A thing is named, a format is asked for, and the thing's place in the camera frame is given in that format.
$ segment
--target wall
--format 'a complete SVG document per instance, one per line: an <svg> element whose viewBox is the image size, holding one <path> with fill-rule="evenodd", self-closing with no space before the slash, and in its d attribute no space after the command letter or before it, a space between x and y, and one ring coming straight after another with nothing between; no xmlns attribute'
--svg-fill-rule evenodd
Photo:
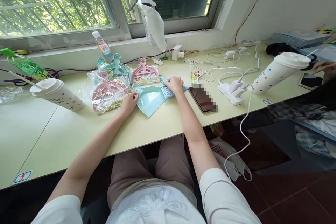
<svg viewBox="0 0 336 224"><path fill-rule="evenodd" d="M220 47L224 43L234 44L235 32L255 1L225 0L216 29L166 35L167 48L183 44L185 50L206 50L212 45ZM254 38L265 40L277 31L315 30L326 22L336 26L334 2L335 0L259 0L251 16L241 28L237 41ZM110 46L113 52L121 53L123 62L160 53L159 49L149 45L145 38L113 42ZM31 57L44 68L90 69L96 67L96 60L101 57L101 54L96 47L90 46L45 51L35 53ZM0 68L19 72L7 63L6 59L1 58ZM4 79L12 79L12 77L0 71L0 85L3 85Z"/></svg>
<svg viewBox="0 0 336 224"><path fill-rule="evenodd" d="M323 24L336 27L335 0L259 0L237 40L265 40L275 31L312 31Z"/></svg>

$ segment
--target desk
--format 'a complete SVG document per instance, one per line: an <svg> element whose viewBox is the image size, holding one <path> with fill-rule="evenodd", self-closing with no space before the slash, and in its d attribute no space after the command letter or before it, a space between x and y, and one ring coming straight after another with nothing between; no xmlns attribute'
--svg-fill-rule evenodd
<svg viewBox="0 0 336 224"><path fill-rule="evenodd" d="M265 45L258 47L261 70L264 70L274 58L273 56L266 55L265 48ZM199 52L190 54L188 58L205 62L207 61L206 56L206 52ZM241 56L241 60L236 64L229 61L218 65L221 67L236 66L246 71L247 69L256 67L257 60L254 58L254 52L251 51L251 55ZM209 65L203 64L201 68L207 70ZM247 112L248 99L251 94L250 90L244 93L246 101L242 106L232 105L218 90L218 77L229 71L232 71L232 69L214 70L212 72L215 79L214 82L206 82L200 79L200 84L204 85L218 105L218 112L216 113L202 114L191 94L188 91L186 92L186 97L203 127L243 115ZM185 84L190 85L191 68L183 59L177 62L172 60L164 61L163 66L159 67L159 73L166 78L174 75L181 76ZM259 71L251 72L243 78L243 81L245 83L252 83L259 73ZM307 89L298 86L301 76L302 72L299 71L268 92L253 96L251 111L265 108L267 105L263 100L266 99L270 99L275 103L307 93ZM86 74L68 75L61 79L70 90L77 93L80 85L86 79ZM230 83L235 79L237 79L237 75L226 75L222 82ZM95 114L91 112L91 105L89 103L78 112L71 112L65 108L58 107L23 164L20 173L34 170L31 175L31 179L34 179L68 168L76 155L117 113L118 109L109 111L103 115ZM183 129L175 97L168 99L150 118L147 118L136 107L121 126L106 156L160 141L182 132Z"/></svg>
<svg viewBox="0 0 336 224"><path fill-rule="evenodd" d="M56 108L30 94L0 105L0 189L11 186Z"/></svg>

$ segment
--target phone screen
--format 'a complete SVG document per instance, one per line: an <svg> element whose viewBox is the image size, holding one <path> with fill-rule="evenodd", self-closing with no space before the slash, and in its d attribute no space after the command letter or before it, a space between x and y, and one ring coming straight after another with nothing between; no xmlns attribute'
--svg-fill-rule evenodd
<svg viewBox="0 0 336 224"><path fill-rule="evenodd" d="M308 87L309 89L315 89L322 85L323 79L316 75L311 75L309 73L304 73L300 84Z"/></svg>
<svg viewBox="0 0 336 224"><path fill-rule="evenodd" d="M203 113L216 112L217 106L213 99L207 94L205 89L201 85L190 87L189 91L191 92L194 100L197 102L199 108Z"/></svg>

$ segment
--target cup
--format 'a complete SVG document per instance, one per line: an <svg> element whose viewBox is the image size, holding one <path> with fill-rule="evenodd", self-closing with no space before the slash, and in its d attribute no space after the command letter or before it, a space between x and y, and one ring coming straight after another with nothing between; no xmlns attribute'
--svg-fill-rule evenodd
<svg viewBox="0 0 336 224"><path fill-rule="evenodd" d="M293 52L283 52L252 83L253 93L262 94L300 69L309 66L311 59Z"/></svg>
<svg viewBox="0 0 336 224"><path fill-rule="evenodd" d="M32 86L30 92L33 96L55 103L71 111L80 110L84 103L65 86L64 82L55 78L49 78L37 83L38 87Z"/></svg>

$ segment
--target window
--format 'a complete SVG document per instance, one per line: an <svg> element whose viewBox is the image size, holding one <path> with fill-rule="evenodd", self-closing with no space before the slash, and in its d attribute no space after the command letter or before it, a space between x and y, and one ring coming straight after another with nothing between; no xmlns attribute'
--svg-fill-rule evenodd
<svg viewBox="0 0 336 224"><path fill-rule="evenodd" d="M208 29L219 0L153 0L165 32ZM144 37L136 0L0 0L0 40L12 49L46 50Z"/></svg>

